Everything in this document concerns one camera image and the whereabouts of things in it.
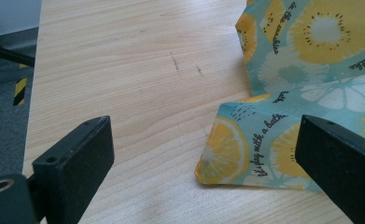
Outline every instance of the wooden table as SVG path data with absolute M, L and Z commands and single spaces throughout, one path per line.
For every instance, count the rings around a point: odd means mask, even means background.
M 43 1 L 24 174 L 109 115 L 116 161 L 81 223 L 349 223 L 324 193 L 195 179 L 219 104 L 249 96 L 234 29 L 245 3 Z

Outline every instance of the yellow and black hazard tape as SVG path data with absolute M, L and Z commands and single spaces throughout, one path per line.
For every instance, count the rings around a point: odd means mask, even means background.
M 27 85 L 27 77 L 21 78 L 16 82 L 16 90 L 14 92 L 13 105 L 24 104 L 25 86 Z

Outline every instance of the yellow circle pattern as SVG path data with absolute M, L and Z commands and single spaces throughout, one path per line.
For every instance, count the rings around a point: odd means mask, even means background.
M 365 50 L 365 0 L 312 0 L 289 34 L 302 60 L 341 62 Z
M 248 144 L 237 124 L 217 117 L 195 175 L 202 184 L 230 184 L 249 164 Z
M 275 154 L 274 166 L 283 174 L 311 179 L 295 159 L 300 126 L 300 123 L 294 124 L 272 142 L 271 149 Z
M 256 21 L 252 16 L 244 13 L 235 24 L 235 28 L 237 29 L 237 34 L 240 38 L 241 49 L 244 54 L 244 63 L 247 63 L 254 55 L 258 45 Z
M 267 40 L 270 43 L 273 43 L 274 35 L 280 26 L 278 35 L 281 35 L 282 31 L 284 30 L 286 22 L 280 23 L 282 17 L 285 13 L 285 7 L 281 0 L 272 0 L 270 2 L 269 7 L 267 8 L 266 13 L 263 16 L 263 19 L 260 21 L 260 28 L 264 35 L 266 36 Z

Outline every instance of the scratch mark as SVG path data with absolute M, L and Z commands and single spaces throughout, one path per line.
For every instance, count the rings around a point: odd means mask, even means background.
M 200 73 L 200 75 L 203 75 L 202 69 L 199 66 L 196 66 L 196 68 L 197 68 L 197 71 Z
M 171 58 L 173 59 L 175 69 L 176 69 L 176 71 L 178 71 L 179 70 L 178 61 L 176 60 L 176 58 L 174 58 L 173 52 L 171 52 L 170 54 L 171 54 Z

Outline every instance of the gray carpet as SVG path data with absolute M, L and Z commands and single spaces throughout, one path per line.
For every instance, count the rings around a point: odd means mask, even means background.
M 6 49 L 35 57 L 37 29 L 0 36 Z M 34 69 L 0 59 L 0 175 L 21 173 Z M 24 103 L 13 105 L 16 81 L 27 77 Z

